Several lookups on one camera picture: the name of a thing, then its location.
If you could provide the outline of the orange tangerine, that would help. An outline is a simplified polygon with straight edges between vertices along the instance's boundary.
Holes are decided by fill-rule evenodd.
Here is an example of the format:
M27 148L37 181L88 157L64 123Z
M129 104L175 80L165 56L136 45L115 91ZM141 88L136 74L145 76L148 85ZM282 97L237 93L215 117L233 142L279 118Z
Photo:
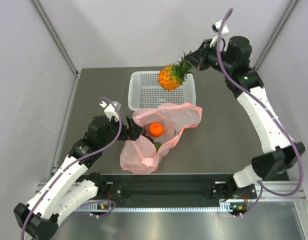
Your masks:
M153 122L149 125L148 132L152 137L160 137L164 133L164 126L158 121Z

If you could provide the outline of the pink plastic bag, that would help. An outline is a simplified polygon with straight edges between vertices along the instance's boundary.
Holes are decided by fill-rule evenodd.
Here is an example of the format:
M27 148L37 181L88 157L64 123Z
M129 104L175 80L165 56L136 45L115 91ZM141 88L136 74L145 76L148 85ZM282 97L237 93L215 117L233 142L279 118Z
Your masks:
M163 157L178 144L183 131L199 125L202 113L201 107L188 102L136 110L132 119L144 130L137 140L125 142L120 154L122 170L135 175L155 172Z

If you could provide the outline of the green yellow mango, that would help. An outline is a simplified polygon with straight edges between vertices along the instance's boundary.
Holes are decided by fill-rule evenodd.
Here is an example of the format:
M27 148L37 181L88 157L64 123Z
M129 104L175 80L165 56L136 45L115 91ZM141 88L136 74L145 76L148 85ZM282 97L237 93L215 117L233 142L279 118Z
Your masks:
M163 145L163 144L160 143L160 142L154 142L153 144L154 144L154 147L155 147L155 149L156 149L157 152L158 152L158 150L160 149L160 147Z

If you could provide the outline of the orange toy pineapple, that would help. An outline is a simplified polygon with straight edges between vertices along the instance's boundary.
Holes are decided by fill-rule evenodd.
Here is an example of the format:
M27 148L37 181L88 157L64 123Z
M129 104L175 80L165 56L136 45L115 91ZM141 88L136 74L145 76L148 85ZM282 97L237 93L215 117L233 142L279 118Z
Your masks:
M159 71L158 83L163 89L168 91L175 90L187 80L187 75L192 73L191 69L193 66L185 57L191 53L191 50L187 54L184 52L180 61L171 63Z

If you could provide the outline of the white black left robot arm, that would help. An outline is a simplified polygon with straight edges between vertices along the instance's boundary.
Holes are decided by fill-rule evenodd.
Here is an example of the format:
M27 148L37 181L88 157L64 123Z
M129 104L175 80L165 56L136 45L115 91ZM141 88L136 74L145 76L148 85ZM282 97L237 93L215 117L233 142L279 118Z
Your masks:
M107 183L98 173L90 173L74 190L68 190L115 141L135 141L142 135L143 127L130 116L126 120L127 125L113 116L99 115L92 119L84 137L73 145L47 184L27 203L14 208L21 239L25 235L35 240L51 239L77 208L107 194Z

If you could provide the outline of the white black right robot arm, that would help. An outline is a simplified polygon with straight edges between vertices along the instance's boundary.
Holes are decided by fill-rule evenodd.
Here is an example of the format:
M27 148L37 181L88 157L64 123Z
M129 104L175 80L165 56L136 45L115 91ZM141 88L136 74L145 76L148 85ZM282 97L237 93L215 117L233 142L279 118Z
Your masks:
M236 172L226 181L227 192L239 198L246 187L293 167L305 152L302 142L294 140L283 130L268 98L259 74L250 67L252 46L243 36L231 37L226 50L217 52L216 42L206 39L200 47L185 56L199 71L213 68L222 72L226 86L246 111L259 137L263 154Z

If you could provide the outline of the white perforated plastic basket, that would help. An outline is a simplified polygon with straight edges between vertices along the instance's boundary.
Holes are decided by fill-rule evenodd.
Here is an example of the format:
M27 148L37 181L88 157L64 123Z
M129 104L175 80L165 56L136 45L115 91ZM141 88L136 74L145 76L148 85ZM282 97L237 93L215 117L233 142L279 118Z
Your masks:
M128 88L128 107L132 111L157 108L163 103L181 105L196 104L194 76L190 73L186 81L174 90L165 90L158 82L159 71L136 71L131 74Z

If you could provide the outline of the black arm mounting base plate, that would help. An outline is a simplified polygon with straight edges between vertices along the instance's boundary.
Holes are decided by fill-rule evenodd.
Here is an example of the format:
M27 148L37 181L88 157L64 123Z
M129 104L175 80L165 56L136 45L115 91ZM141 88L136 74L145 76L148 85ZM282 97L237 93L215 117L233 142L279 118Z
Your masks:
M127 200L132 196L140 197L176 197L184 200L189 197L199 197L204 200L254 200L257 198L255 186L231 190L220 182L107 182L97 193L97 197L107 200Z

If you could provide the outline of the aluminium frame rail front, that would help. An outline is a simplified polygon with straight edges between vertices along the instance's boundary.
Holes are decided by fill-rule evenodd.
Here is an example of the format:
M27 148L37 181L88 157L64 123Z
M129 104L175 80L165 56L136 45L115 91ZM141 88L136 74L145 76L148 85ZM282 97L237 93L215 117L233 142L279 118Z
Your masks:
M72 185L68 192L73 191L78 185ZM261 190L258 184L255 184L256 198L247 199L225 199L208 200L199 197L186 197L184 200L176 199L174 196L142 196L137 198L135 195L130 199L106 199L104 196L95 197L88 200L86 205L81 205L74 212L105 214L109 211L118 213L193 213L193 212L225 212L239 215L252 208L254 202L258 203L286 203L305 200L303 190L290 196L277 196L270 192Z

